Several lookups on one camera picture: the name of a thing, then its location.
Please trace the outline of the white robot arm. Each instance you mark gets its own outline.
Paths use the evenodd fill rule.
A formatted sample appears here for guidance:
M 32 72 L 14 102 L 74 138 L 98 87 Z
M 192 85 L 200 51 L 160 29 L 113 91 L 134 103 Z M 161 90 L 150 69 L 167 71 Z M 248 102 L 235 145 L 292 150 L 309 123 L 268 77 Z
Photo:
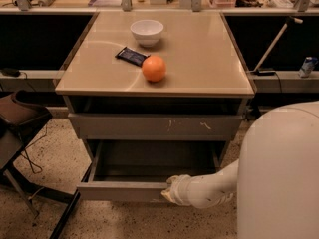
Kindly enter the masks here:
M 237 195 L 238 239 L 319 239 L 319 102 L 254 122 L 239 159 L 210 175 L 175 175 L 162 196 L 203 209 Z

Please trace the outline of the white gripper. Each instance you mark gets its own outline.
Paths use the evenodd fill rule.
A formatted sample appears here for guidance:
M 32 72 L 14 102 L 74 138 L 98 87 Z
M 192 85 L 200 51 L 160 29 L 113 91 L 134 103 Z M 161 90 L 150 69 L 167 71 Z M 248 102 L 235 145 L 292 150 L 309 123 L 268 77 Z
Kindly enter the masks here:
M 187 190 L 190 181 L 190 175 L 174 175 L 166 181 L 167 189 L 163 190 L 160 194 L 168 202 L 179 206 L 190 206 Z

